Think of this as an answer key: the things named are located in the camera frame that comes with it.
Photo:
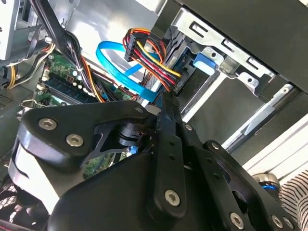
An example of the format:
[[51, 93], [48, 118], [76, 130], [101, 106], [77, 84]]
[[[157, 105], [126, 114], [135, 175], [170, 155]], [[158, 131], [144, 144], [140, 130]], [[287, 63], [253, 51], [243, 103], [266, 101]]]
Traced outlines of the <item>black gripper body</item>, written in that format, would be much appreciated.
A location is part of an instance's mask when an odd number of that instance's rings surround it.
[[211, 231], [177, 127], [156, 133], [134, 154], [66, 192], [50, 231]]

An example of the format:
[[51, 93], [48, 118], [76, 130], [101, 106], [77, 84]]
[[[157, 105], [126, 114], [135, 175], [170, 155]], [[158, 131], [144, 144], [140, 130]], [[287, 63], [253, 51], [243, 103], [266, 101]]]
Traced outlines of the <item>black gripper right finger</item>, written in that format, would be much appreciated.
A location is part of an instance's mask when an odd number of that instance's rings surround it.
[[272, 175], [249, 175], [219, 143], [200, 142], [195, 130], [182, 121], [176, 97], [171, 97], [171, 108], [184, 145], [184, 160], [196, 174], [211, 230], [298, 230], [282, 208], [279, 184]]

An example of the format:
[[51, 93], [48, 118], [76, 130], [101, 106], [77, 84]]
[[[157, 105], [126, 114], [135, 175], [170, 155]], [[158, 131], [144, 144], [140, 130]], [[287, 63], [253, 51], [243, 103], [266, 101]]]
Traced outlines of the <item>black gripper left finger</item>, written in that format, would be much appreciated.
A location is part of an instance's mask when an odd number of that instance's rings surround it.
[[9, 175], [51, 215], [70, 189], [146, 152], [157, 132], [171, 133], [171, 97], [157, 96], [157, 114], [135, 101], [31, 109], [22, 116]]

